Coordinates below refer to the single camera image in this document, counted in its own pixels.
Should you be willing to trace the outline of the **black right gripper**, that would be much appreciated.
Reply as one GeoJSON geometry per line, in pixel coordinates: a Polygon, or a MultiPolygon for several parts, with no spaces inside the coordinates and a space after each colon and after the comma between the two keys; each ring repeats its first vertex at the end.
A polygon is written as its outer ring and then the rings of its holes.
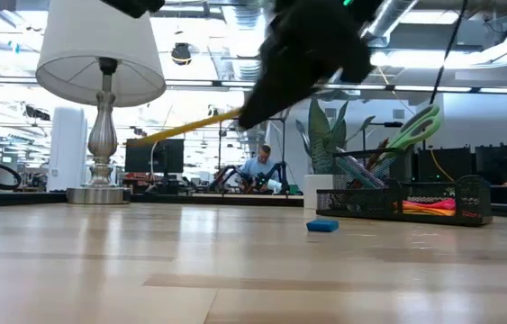
{"type": "Polygon", "coordinates": [[[340,80],[362,83],[372,51],[360,31],[384,0],[274,0],[264,40],[264,68],[240,110],[243,130],[312,96],[341,69],[340,80]]]}

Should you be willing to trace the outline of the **yellow pencil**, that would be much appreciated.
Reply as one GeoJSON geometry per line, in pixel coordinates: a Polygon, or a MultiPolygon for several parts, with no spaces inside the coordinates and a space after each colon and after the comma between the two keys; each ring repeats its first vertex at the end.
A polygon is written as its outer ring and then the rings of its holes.
{"type": "Polygon", "coordinates": [[[134,139],[131,144],[132,145],[145,145],[145,144],[153,144],[155,142],[159,142],[162,140],[166,140],[190,131],[194,131],[199,128],[203,128],[215,123],[224,122],[227,120],[233,120],[235,118],[238,118],[240,115],[240,109],[235,109],[230,112],[225,112],[219,115],[214,115],[209,118],[200,120],[200,121],[193,121],[188,124],[177,126],[172,129],[163,130],[158,133],[151,134],[147,137],[140,138],[140,139],[134,139]]]}

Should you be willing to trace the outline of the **teal pen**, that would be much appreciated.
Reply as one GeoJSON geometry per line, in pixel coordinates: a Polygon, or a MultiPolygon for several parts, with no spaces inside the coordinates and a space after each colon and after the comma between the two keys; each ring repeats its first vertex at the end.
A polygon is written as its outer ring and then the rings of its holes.
{"type": "Polygon", "coordinates": [[[342,169],[344,173],[353,176],[363,187],[379,188],[384,185],[352,156],[336,157],[335,162],[337,167],[342,169]]]}

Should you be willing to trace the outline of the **brown pencil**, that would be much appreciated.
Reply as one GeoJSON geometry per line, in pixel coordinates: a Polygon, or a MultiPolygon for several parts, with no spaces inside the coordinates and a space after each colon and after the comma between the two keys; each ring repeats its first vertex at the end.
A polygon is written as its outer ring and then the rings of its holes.
{"type": "Polygon", "coordinates": [[[381,141],[376,148],[376,151],[369,157],[367,164],[366,164],[366,170],[372,171],[380,162],[380,159],[385,154],[385,149],[387,148],[389,143],[389,139],[385,138],[383,141],[381,141]]]}

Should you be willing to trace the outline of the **green handled scissors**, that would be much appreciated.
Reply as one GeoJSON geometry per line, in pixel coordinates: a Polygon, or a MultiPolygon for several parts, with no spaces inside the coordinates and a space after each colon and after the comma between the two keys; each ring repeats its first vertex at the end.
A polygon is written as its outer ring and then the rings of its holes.
{"type": "Polygon", "coordinates": [[[405,151],[410,146],[432,136],[439,129],[442,122],[440,111],[438,105],[431,104],[417,112],[401,127],[397,135],[389,141],[386,148],[405,151]]]}

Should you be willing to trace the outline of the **pink rainbow sticky note pad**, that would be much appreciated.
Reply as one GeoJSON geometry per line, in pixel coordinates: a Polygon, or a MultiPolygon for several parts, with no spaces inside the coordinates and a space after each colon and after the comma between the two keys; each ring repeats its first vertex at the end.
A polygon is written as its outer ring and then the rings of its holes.
{"type": "Polygon", "coordinates": [[[456,203],[452,198],[433,203],[402,201],[402,213],[454,216],[456,214],[456,203]]]}

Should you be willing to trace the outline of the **black mesh desk organizer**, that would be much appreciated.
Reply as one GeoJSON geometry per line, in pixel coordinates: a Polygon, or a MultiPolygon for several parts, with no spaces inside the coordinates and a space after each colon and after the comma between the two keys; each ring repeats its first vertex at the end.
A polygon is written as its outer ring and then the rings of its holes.
{"type": "MultiPolygon", "coordinates": [[[[375,149],[336,153],[337,157],[354,157],[366,168],[375,149]]],[[[490,185],[479,175],[466,175],[455,182],[420,183],[409,177],[410,154],[386,148],[379,164],[371,172],[385,183],[383,188],[363,187],[360,182],[336,166],[333,188],[317,191],[321,216],[357,218],[378,221],[408,221],[439,225],[482,227],[493,221],[490,185]],[[402,213],[402,201],[436,203],[452,198],[454,216],[402,213]]]]}

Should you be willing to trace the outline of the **snake plant in white pot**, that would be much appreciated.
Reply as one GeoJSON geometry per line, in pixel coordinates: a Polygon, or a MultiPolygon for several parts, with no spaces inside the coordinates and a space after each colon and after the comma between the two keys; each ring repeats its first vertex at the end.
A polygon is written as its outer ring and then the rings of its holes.
{"type": "Polygon", "coordinates": [[[348,136],[345,120],[347,108],[348,102],[345,102],[338,110],[337,117],[330,121],[320,107],[319,101],[313,98],[309,105],[307,127],[304,127],[301,121],[295,121],[296,129],[302,137],[303,148],[312,166],[312,173],[304,177],[303,207],[307,210],[317,209],[318,190],[333,188],[334,155],[344,152],[347,142],[363,131],[375,118],[374,115],[366,117],[358,130],[348,136]]]}

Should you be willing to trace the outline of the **person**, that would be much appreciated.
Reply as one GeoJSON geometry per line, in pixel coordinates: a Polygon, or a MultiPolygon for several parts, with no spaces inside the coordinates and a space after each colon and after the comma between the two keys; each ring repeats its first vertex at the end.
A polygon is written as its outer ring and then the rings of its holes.
{"type": "Polygon", "coordinates": [[[270,158],[271,148],[267,144],[263,144],[259,152],[255,157],[248,159],[242,166],[240,166],[240,172],[243,175],[250,176],[253,180],[252,184],[248,184],[247,181],[241,180],[240,189],[246,193],[264,193],[267,192],[267,186],[261,185],[259,189],[256,189],[257,183],[255,182],[256,177],[259,174],[268,175],[273,166],[276,164],[274,160],[270,158]]]}

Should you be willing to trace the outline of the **black ceiling spotlight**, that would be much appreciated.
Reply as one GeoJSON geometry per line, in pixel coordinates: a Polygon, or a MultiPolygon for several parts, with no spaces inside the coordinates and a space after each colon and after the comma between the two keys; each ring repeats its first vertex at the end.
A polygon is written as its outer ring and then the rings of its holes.
{"type": "Polygon", "coordinates": [[[171,59],[179,66],[186,66],[192,62],[189,44],[185,42],[176,43],[171,51],[171,59]]]}

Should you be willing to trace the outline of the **black monitor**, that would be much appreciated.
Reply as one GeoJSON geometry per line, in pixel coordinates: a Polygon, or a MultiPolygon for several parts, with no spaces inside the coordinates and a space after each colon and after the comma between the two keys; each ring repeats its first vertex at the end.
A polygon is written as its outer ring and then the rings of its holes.
{"type": "Polygon", "coordinates": [[[129,173],[182,173],[184,170],[183,139],[166,139],[156,146],[126,141],[124,170],[129,173]]]}

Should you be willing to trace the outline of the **blue eraser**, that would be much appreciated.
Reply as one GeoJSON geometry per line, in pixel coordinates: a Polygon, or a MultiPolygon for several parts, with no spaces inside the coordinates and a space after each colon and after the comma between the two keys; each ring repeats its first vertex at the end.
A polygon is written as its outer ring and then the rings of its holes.
{"type": "Polygon", "coordinates": [[[306,223],[306,228],[310,232],[333,232],[339,226],[337,220],[311,220],[306,223]]]}

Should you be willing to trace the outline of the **white shade table lamp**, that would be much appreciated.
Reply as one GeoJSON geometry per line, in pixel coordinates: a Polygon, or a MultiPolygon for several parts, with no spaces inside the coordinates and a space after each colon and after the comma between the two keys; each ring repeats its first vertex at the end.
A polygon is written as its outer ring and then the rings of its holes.
{"type": "Polygon", "coordinates": [[[111,178],[113,109],[147,104],[167,89],[149,13],[130,17],[103,0],[50,0],[35,77],[50,93],[97,109],[87,143],[91,179],[69,188],[68,202],[127,203],[130,191],[111,178]]]}

